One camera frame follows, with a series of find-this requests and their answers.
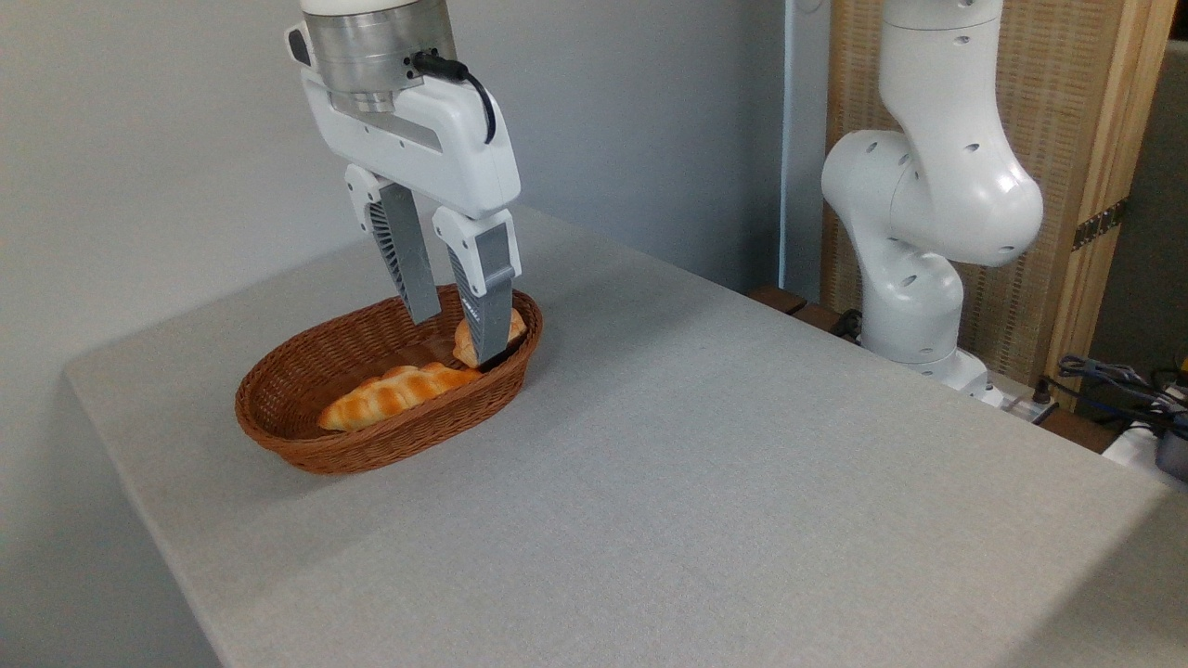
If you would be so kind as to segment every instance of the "table surface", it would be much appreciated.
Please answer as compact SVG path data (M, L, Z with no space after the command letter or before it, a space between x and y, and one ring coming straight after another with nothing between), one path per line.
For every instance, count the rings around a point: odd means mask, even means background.
M390 296L369 242L68 366L225 664L1188 664L1188 497L514 213L524 390L386 468L303 473L232 408Z

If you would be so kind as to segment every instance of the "connector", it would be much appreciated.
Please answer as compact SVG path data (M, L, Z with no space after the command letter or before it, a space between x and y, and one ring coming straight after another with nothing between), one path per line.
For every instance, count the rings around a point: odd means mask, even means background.
M1036 383L1036 391L1031 393L1031 401L1040 405L1048 405L1051 403L1051 387L1048 385L1047 378L1041 378Z

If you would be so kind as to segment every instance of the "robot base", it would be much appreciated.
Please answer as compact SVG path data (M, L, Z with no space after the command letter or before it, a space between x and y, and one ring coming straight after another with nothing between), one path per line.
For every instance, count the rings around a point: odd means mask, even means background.
M1003 392L991 384L986 365L960 348L937 361L904 364L904 366L994 408L1003 405Z

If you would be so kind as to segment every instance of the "oval basket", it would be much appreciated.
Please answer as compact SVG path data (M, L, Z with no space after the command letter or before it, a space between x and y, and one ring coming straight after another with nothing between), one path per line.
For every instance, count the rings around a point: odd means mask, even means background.
M235 417L257 443L310 473L371 471L435 446L507 405L524 385L541 339L541 309L514 291L512 305L527 332L482 378L356 431L327 431L317 416L367 378L402 364L454 359L454 330L462 303L453 285L437 289L442 313L413 324L399 298L323 322L264 357L235 392Z

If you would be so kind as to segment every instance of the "metal cylinder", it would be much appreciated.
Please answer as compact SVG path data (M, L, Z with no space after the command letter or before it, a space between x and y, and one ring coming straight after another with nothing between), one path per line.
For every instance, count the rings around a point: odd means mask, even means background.
M419 84L411 67L417 51L455 57L446 0L341 17L305 14L305 25L322 81L360 103L391 100L393 90Z

